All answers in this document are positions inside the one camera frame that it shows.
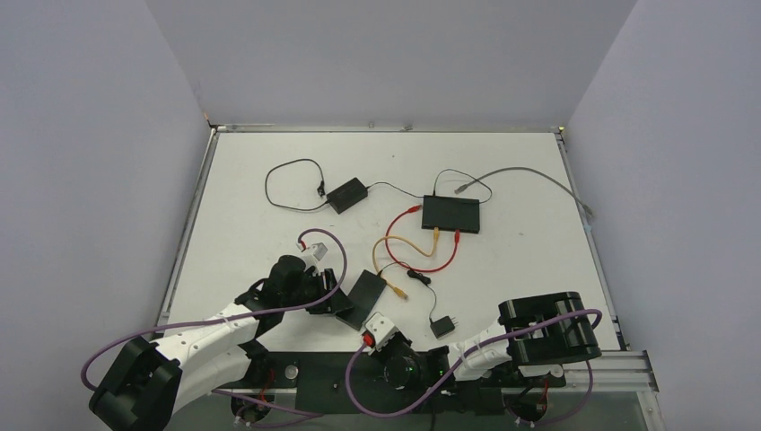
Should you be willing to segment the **black network switch box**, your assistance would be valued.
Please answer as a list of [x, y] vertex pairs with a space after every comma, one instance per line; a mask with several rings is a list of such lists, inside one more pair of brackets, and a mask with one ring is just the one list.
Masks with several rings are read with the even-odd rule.
[[422, 204], [421, 228], [460, 233], [480, 232], [480, 201], [425, 195]]

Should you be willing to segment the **small black wall plug adapter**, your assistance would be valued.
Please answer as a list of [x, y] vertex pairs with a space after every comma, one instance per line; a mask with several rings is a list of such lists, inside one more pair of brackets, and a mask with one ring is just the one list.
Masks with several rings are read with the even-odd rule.
[[456, 329], [457, 320], [449, 315], [443, 316], [437, 320], [429, 319], [429, 327], [434, 337], [436, 339], [441, 339], [448, 336]]

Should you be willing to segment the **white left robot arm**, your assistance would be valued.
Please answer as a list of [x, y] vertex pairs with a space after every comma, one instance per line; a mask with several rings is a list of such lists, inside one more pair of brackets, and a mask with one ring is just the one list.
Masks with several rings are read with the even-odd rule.
[[153, 341], [137, 334], [123, 340], [90, 411], [112, 430], [163, 430], [178, 410], [227, 383], [262, 383], [268, 363], [250, 351], [256, 339], [286, 312], [327, 312], [343, 278], [315, 257], [280, 257], [214, 316], [165, 325]]

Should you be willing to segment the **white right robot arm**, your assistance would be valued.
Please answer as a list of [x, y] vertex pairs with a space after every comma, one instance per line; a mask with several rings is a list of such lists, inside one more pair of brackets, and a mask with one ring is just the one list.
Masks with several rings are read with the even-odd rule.
[[426, 390], [437, 382], [485, 379], [506, 365], [517, 383], [529, 383], [542, 366], [591, 360], [601, 349], [594, 330], [599, 310], [587, 310], [576, 292], [535, 295], [499, 304], [498, 317], [475, 336], [416, 351], [390, 318], [376, 312], [365, 323], [363, 341], [383, 367], [392, 388]]

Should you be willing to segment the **black ribbed power adapter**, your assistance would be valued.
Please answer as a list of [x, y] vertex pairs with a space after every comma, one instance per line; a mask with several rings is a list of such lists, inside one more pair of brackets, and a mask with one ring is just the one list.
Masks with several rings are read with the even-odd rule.
[[337, 312], [336, 318], [350, 328], [360, 330], [368, 320], [386, 285], [380, 276], [364, 270], [347, 297], [350, 307]]

